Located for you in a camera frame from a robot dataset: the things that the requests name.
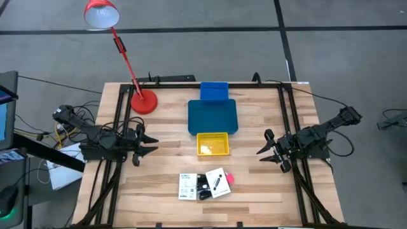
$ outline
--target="yellow basket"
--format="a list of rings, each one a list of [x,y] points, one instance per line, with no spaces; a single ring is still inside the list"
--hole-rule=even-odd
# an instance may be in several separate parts
[[[229,155],[228,133],[197,134],[198,156]]]

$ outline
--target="concrete floor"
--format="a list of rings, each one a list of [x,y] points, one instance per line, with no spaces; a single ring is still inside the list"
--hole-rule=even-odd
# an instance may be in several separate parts
[[[83,21],[86,1],[12,0],[0,17],[0,31],[89,29]],[[273,1],[121,0],[117,28],[277,26]],[[407,25],[403,0],[283,0],[286,26]],[[298,81],[314,93],[354,106],[362,122],[343,128],[356,151],[333,156],[336,187],[346,222],[351,225],[405,228],[407,181],[405,129],[377,130],[381,112],[406,108],[407,31],[288,32]],[[288,80],[279,32],[123,34],[128,57],[139,77],[194,74],[198,81]],[[0,72],[102,91],[107,81],[128,81],[124,61],[108,34],[0,36]],[[51,130],[60,104],[83,104],[97,94],[19,80],[17,113],[28,123]],[[315,98],[320,120],[339,106]],[[18,128],[29,130],[17,121]],[[335,137],[334,150],[348,150]],[[61,199],[36,205],[34,226],[60,227],[74,207],[78,184]]]

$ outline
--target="wooden tabletop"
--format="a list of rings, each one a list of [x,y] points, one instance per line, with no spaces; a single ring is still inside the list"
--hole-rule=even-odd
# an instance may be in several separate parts
[[[113,121],[120,83],[106,83],[97,124]],[[310,85],[293,83],[293,87],[310,92]],[[146,134],[160,140],[158,150],[141,158],[134,167],[131,155],[125,162],[114,217],[114,227],[128,226],[298,226],[301,225],[298,200],[291,172],[283,174],[278,165],[260,162],[271,152],[256,155],[266,141],[270,128],[276,138],[285,134],[277,89],[229,89],[237,102],[239,130],[229,136],[229,156],[197,157],[196,137],[188,132],[188,101],[199,99],[199,89],[156,89],[158,106],[154,112],[140,116],[146,122]],[[289,109],[286,94],[287,112]],[[294,91],[301,127],[317,124],[318,116],[311,95]],[[291,130],[294,130],[290,116]],[[343,216],[331,169],[321,160],[309,160],[314,189],[326,209],[340,221]],[[76,223],[88,210],[88,202],[98,162],[88,162],[83,174],[78,203],[73,217]],[[207,200],[178,200],[180,173],[205,173],[223,169],[235,176],[231,193]],[[99,172],[93,201],[99,196],[103,168]],[[308,220],[310,204],[305,196]],[[104,206],[102,222],[107,220],[110,197]]]

